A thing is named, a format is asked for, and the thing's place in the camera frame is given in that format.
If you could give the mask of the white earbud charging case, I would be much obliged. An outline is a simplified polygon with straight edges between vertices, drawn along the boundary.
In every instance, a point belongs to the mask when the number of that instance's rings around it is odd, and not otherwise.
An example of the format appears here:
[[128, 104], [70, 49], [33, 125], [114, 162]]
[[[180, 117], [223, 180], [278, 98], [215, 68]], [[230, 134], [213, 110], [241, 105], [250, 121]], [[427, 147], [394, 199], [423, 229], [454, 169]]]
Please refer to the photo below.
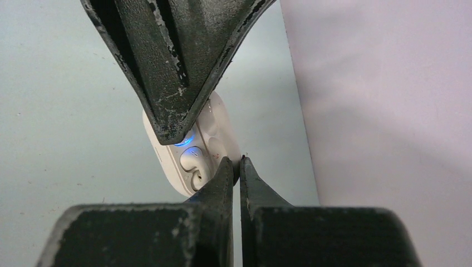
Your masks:
[[180, 164], [181, 154], [190, 147], [197, 146], [203, 151], [213, 177], [224, 157], [232, 162], [234, 171], [239, 171], [242, 154], [225, 104], [215, 91], [212, 92], [195, 124], [180, 143], [161, 145], [144, 112], [142, 120], [163, 172], [178, 193], [191, 197], [197, 192], [190, 186], [190, 174], [185, 172]]

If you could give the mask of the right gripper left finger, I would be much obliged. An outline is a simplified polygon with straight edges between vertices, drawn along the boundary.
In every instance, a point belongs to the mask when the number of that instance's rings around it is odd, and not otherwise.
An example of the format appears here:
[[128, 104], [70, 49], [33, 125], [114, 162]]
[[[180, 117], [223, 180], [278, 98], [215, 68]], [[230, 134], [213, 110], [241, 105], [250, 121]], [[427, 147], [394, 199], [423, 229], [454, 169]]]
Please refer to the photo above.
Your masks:
[[57, 220], [37, 266], [232, 266], [232, 162], [181, 203], [91, 204]]

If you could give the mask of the white earbud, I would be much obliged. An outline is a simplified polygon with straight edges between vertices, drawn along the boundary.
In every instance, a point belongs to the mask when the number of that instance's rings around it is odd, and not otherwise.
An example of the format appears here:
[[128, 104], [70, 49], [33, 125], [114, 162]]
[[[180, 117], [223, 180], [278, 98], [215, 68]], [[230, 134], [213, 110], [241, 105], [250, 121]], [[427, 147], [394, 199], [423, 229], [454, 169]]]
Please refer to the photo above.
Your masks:
[[207, 158], [197, 146], [190, 147], [181, 154], [180, 164], [190, 174], [190, 186], [194, 191], [199, 191], [213, 177]]

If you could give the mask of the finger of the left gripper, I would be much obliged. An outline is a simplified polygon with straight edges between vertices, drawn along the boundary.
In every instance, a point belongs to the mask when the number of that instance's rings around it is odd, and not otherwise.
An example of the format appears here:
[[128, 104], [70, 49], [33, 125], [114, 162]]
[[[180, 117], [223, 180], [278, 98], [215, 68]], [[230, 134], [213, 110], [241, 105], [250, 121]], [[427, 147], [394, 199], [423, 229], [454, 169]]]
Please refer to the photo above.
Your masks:
[[157, 140], [182, 142], [266, 0], [82, 1]]

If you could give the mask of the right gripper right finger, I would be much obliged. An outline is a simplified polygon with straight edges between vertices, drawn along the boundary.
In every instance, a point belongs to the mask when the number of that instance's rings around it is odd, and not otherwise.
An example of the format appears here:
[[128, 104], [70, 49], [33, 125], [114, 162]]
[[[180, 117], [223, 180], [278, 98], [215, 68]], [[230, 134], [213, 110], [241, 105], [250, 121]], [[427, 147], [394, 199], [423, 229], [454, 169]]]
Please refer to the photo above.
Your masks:
[[244, 266], [420, 266], [399, 217], [380, 207], [294, 206], [240, 162]]

